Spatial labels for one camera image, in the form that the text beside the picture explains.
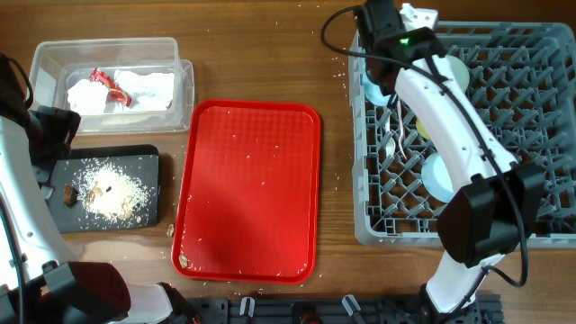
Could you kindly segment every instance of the wooden surface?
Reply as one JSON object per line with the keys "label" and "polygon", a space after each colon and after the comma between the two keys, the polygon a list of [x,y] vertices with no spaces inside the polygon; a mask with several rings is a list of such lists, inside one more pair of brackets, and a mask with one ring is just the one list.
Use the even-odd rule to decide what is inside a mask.
{"label": "wooden surface", "polygon": [[[172,239],[165,232],[175,221],[186,133],[76,138],[76,148],[156,145],[163,166],[161,222],[152,229],[68,234],[68,244],[83,260],[112,262],[132,284],[167,282],[188,297],[257,296],[259,288],[266,296],[280,297],[416,293],[435,272],[441,251],[364,247],[354,237],[351,112],[343,87],[347,76],[337,76],[347,73],[346,58],[320,44],[320,26],[326,18],[352,4],[219,0],[0,7],[0,51],[18,59],[26,70],[42,41],[170,36],[178,42],[180,57],[194,64],[197,102],[207,98],[301,102],[313,106],[323,119],[318,258],[304,286],[204,284],[176,273],[169,261]],[[553,21],[576,27],[573,2],[422,0],[413,4],[439,9],[443,20]],[[336,22],[329,35],[344,47],[353,30],[348,16]],[[514,254],[500,267],[518,277],[519,264]],[[491,275],[482,289],[502,295],[508,323],[574,322],[575,269],[574,251],[533,250],[525,288],[511,288]]]}

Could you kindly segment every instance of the clear plastic container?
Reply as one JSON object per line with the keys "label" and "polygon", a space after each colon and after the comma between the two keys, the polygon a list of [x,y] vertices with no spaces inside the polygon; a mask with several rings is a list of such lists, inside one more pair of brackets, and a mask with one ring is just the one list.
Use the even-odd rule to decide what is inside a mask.
{"label": "clear plastic container", "polygon": [[30,72],[32,109],[40,105],[70,109],[68,89],[98,68],[109,77],[115,70],[144,76],[174,73],[174,95],[166,110],[104,112],[84,115],[77,135],[187,131],[194,108],[192,64],[180,60],[172,38],[47,41],[38,45]]}

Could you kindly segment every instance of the candy wrapper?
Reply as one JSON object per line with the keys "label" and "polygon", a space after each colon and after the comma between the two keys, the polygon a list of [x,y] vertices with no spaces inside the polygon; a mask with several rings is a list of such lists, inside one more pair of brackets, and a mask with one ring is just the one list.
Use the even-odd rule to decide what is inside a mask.
{"label": "candy wrapper", "polygon": [[126,107],[130,107],[132,98],[130,98],[130,96],[125,91],[120,89],[120,87],[114,83],[114,80],[107,76],[103,71],[100,71],[98,67],[94,69],[90,75],[89,80],[91,82],[100,82],[110,90],[108,92],[108,100],[121,103]]}

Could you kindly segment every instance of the dish rack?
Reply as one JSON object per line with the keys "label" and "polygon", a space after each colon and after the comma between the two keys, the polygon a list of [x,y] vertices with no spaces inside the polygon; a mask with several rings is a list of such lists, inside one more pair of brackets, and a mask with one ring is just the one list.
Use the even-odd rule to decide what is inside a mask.
{"label": "dish rack", "polygon": [[[545,188],[531,248],[576,247],[576,44],[561,23],[440,22],[436,35],[447,53],[470,72],[468,98],[502,145],[520,164],[544,170]],[[362,51],[358,33],[351,50]],[[436,152],[416,130],[416,116],[403,108],[407,159],[398,149],[396,109],[365,98],[363,58],[348,61],[349,103],[354,115],[352,169],[355,236],[366,245],[441,247],[437,217],[445,205],[424,188],[421,168]],[[390,131],[385,122],[390,116]]]}

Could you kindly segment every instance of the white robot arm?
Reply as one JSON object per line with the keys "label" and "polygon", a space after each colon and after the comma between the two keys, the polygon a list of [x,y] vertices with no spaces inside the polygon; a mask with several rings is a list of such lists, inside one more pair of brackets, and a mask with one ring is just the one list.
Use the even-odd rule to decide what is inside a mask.
{"label": "white robot arm", "polygon": [[[326,40],[329,24],[346,12],[355,14],[365,52],[341,49]],[[367,0],[334,13],[321,34],[331,50],[365,59],[366,69],[360,73],[363,81],[370,81],[367,89],[364,82],[369,100],[386,108],[390,101],[383,99],[395,93],[416,114],[456,192],[437,220],[445,253],[421,291],[420,323],[446,323],[458,316],[474,301],[488,272],[515,286],[526,282],[526,237],[533,231],[544,188],[542,171],[517,165],[456,83],[446,50],[432,31],[436,20],[436,11],[404,4],[398,12],[392,0]],[[494,265],[518,243],[522,275],[514,282]]]}
{"label": "white robot arm", "polygon": [[[438,72],[447,78],[444,85],[452,91],[469,113],[484,141],[489,145],[500,169],[503,172],[509,171],[512,163],[516,162],[514,156],[505,150],[486,128],[455,81],[448,59],[437,55],[432,59]],[[423,58],[412,64],[430,72]],[[455,193],[461,187],[469,185],[473,176],[481,175],[483,178],[489,178],[496,175],[488,160],[482,158],[484,152],[479,148],[478,140],[474,137],[470,125],[458,111],[455,103],[447,95],[442,94],[442,90],[434,82],[413,69],[403,68],[398,74],[394,89],[400,100],[406,103],[424,124],[430,139],[446,163]],[[453,311],[463,296],[474,286],[482,268],[496,265],[503,257],[502,254],[489,256],[478,265],[468,268],[454,261],[445,252],[436,273],[427,283],[427,293],[431,302],[440,313]],[[474,296],[464,306],[472,302]]]}
{"label": "white robot arm", "polygon": [[[0,54],[0,228],[7,233],[0,235],[0,323],[194,323],[198,314],[168,284],[130,285],[110,264],[76,262],[50,215],[31,152],[48,160],[66,155],[79,116],[49,107],[28,112],[32,99],[23,102],[10,61],[27,80]],[[43,286],[50,293],[40,294]]]}

